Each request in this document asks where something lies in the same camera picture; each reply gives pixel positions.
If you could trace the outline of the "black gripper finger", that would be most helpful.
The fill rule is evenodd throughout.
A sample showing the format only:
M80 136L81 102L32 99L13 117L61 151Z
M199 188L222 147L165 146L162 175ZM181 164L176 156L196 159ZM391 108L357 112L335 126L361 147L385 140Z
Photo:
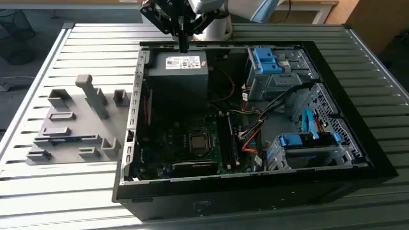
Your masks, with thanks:
M217 15L217 11L209 11L199 15L199 17L196 19L193 19L193 16L196 16L196 14L184 16L184 53L188 52L190 40L189 37L202 33L203 29L213 22Z
M165 13L165 15L160 14L156 1L144 1L140 7L140 13L165 35L170 34L173 37L176 37L178 42L178 51L180 53L184 53L185 37L178 22L177 13L169 12Z

